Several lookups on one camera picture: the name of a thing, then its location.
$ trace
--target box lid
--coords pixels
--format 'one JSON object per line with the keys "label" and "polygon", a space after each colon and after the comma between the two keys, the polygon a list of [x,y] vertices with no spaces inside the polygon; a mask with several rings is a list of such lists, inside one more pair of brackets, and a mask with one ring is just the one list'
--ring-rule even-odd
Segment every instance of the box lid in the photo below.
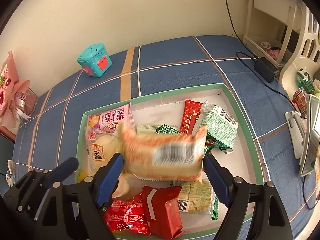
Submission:
{"label": "box lid", "polygon": [[96,53],[98,53],[104,45],[102,43],[94,44],[89,46],[88,48],[85,49],[84,52],[82,52],[78,57],[77,57],[77,62],[84,62],[92,58]]}

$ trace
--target toy box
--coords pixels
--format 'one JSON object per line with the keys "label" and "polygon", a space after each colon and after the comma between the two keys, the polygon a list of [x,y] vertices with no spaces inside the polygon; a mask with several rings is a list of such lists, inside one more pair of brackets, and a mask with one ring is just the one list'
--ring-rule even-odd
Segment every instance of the toy box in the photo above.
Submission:
{"label": "toy box", "polygon": [[102,43],[86,48],[77,58],[77,62],[91,77],[101,77],[111,66],[111,59]]}

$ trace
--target red candy bag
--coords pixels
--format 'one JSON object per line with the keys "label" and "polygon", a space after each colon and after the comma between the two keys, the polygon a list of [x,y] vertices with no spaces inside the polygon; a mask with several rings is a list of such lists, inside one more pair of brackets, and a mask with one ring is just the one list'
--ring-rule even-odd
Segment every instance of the red candy bag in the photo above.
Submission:
{"label": "red candy bag", "polygon": [[104,220],[110,231],[128,229],[135,233],[150,236],[142,203],[142,193],[129,199],[128,202],[114,200],[104,214]]}
{"label": "red candy bag", "polygon": [[179,206],[176,198],[181,186],[152,188],[144,186],[142,201],[149,230],[153,236],[174,239],[183,234]]}
{"label": "red candy bag", "polygon": [[192,129],[201,113],[202,103],[185,100],[183,116],[180,126],[180,132],[184,134],[192,134]]}

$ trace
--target pink snack package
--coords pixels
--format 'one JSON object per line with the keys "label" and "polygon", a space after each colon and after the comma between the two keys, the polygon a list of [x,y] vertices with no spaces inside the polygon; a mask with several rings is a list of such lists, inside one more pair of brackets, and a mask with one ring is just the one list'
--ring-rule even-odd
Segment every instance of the pink snack package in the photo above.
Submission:
{"label": "pink snack package", "polygon": [[119,122],[126,120],[130,126],[134,127],[134,120],[131,112],[131,103],[106,111],[96,115],[88,116],[88,126],[107,133],[113,133],[119,125]]}

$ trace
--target blue gripper pad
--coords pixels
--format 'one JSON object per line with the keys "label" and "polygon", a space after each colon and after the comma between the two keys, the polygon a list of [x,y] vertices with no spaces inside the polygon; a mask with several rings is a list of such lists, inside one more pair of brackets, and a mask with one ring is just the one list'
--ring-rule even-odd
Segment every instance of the blue gripper pad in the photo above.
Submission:
{"label": "blue gripper pad", "polygon": [[222,176],[219,174],[217,168],[214,166],[212,160],[210,159],[210,154],[206,154],[203,159],[204,171],[207,174],[207,177],[214,189],[214,192],[217,194],[217,197],[221,203],[226,207],[230,207],[232,200],[229,196],[229,188],[225,183]]}
{"label": "blue gripper pad", "polygon": [[61,163],[59,166],[50,171],[45,180],[44,186],[50,188],[52,184],[56,181],[63,182],[67,177],[69,177],[74,171],[78,169],[78,160],[74,157],[68,158],[66,161]]}
{"label": "blue gripper pad", "polygon": [[98,185],[97,189],[97,197],[96,203],[99,207],[101,207],[105,202],[109,201],[109,198],[115,188],[115,185],[118,181],[120,173],[123,168],[123,156],[120,153],[115,153],[108,165],[105,167],[101,167],[98,172],[102,170],[106,170],[106,175],[102,178],[100,185]]}

